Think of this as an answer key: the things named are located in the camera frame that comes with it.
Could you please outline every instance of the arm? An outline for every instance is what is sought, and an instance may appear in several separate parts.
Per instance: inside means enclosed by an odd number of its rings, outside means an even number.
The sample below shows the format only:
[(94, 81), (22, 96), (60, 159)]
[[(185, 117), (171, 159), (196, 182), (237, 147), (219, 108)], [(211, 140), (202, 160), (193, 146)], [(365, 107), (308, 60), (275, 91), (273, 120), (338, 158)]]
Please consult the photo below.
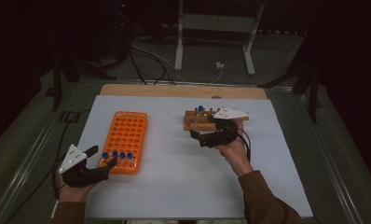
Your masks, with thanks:
[(276, 198), (259, 171), (239, 177), (251, 223), (301, 223), (291, 206)]
[[(236, 120), (239, 129), (243, 123)], [(250, 220), (257, 223), (301, 223), (299, 214), (292, 207), (277, 199), (259, 171), (254, 171), (247, 159), (244, 143), (237, 138), (227, 146), (216, 147), (239, 177)]]
[(84, 188), (72, 188), (64, 185), (62, 176), (59, 175), (59, 177), (63, 187), (59, 191), (59, 203), (55, 210), (54, 224), (84, 223), (87, 196), (96, 184)]

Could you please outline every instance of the sleeve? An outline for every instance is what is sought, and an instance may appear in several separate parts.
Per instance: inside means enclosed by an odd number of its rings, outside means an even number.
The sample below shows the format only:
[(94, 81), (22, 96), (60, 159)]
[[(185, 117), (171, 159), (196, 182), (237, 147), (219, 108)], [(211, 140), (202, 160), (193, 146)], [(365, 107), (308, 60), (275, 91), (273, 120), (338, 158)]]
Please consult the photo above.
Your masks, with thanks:
[(277, 199), (259, 171), (239, 177), (247, 203), (250, 221), (253, 224), (301, 223), (301, 217), (291, 206)]
[(54, 224), (84, 223), (85, 203), (58, 203), (54, 215)]

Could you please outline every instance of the blue cap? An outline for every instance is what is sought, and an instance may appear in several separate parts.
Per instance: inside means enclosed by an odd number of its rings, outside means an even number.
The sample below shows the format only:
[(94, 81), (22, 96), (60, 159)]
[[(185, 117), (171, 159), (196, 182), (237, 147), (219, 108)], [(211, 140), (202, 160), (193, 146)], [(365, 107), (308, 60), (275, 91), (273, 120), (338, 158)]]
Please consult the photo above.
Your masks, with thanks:
[(105, 160), (109, 159), (109, 154), (107, 152), (102, 153)]

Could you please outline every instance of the dark background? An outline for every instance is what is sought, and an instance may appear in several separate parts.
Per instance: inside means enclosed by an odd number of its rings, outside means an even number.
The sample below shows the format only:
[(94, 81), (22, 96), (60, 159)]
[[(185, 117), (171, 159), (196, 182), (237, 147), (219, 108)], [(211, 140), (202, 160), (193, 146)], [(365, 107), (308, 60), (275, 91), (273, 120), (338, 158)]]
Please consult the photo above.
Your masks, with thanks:
[[(99, 38), (95, 35), (105, 32), (98, 32), (96, 27), (110, 20), (105, 13), (106, 5), (112, 2), (84, 1), (86, 10), (89, 4), (90, 8), (97, 8), (97, 2), (101, 4), (89, 21), (80, 2), (0, 1), (0, 135), (40, 90), (38, 79), (52, 69), (56, 40), (81, 57), (96, 57), (93, 46)], [(177, 1), (120, 2), (127, 8), (119, 10), (128, 13), (129, 23), (140, 27), (138, 32), (157, 37), (173, 35), (173, 30), (165, 30), (161, 24), (177, 23)], [(224, 0), (214, 4), (211, 0), (185, 2), (185, 10), (190, 12), (203, 8), (212, 14), (253, 14), (249, 10), (252, 1), (238, 0), (240, 7)], [(327, 88), (371, 171), (371, 0), (271, 0), (266, 4), (260, 29), (265, 35), (270, 31), (306, 35), (291, 68), (310, 63), (310, 59), (318, 62), (320, 83)], [(77, 75), (68, 78), (76, 81)]]

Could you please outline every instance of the white paper sheet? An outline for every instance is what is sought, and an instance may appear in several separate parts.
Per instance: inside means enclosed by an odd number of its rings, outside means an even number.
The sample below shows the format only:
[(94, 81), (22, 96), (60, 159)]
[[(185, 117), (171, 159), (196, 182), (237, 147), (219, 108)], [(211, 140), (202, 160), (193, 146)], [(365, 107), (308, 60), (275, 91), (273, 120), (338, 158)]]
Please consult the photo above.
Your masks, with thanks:
[[(206, 219), (243, 218), (242, 191), (227, 161), (214, 148), (200, 147), (183, 130), (184, 113), (231, 107), (250, 114), (244, 131), (252, 141), (252, 165), (272, 192), (302, 217), (310, 206), (270, 100), (97, 96), (78, 147), (102, 150), (114, 114), (148, 115), (138, 175), (110, 175), (88, 197), (86, 217)], [(89, 158), (97, 167), (100, 154)]]

